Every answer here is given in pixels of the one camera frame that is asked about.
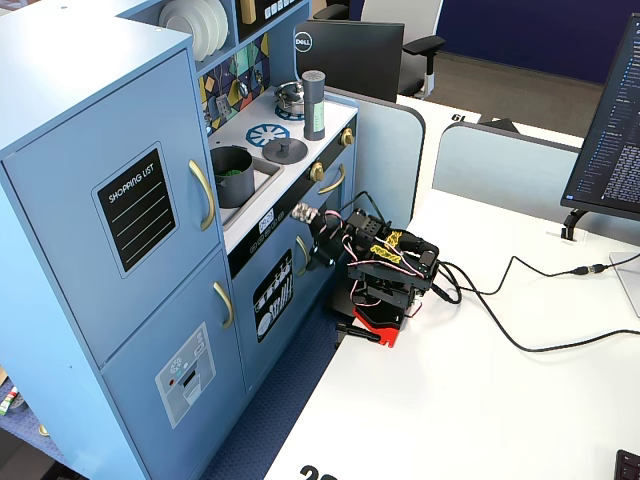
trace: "monitor screen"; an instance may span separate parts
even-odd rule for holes
[[[298,76],[321,70],[327,85],[395,103],[404,25],[310,20],[297,27]]]
[[[627,25],[561,204],[640,220],[640,15]]]

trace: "red base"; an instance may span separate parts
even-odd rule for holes
[[[360,320],[363,325],[372,333],[380,335],[380,345],[389,345],[389,348],[393,348],[393,345],[396,343],[396,338],[398,338],[398,333],[400,330],[395,328],[374,328],[372,327],[364,318],[358,315],[358,309],[354,308],[353,313],[358,320]]]

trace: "blue wall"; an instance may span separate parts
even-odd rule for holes
[[[444,0],[451,53],[604,83],[632,0]]]

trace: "printed number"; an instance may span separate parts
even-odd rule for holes
[[[307,480],[318,480],[319,477],[319,473],[318,473],[318,469],[316,467],[312,467],[311,465],[306,465],[304,467],[302,467],[302,470],[300,470],[300,473],[302,475],[309,475],[307,477]],[[320,480],[338,480],[336,477],[332,477],[331,475],[323,475],[322,478],[320,478]]]

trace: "chalkboard label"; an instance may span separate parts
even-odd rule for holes
[[[125,272],[176,226],[158,149],[102,188],[98,199]]]

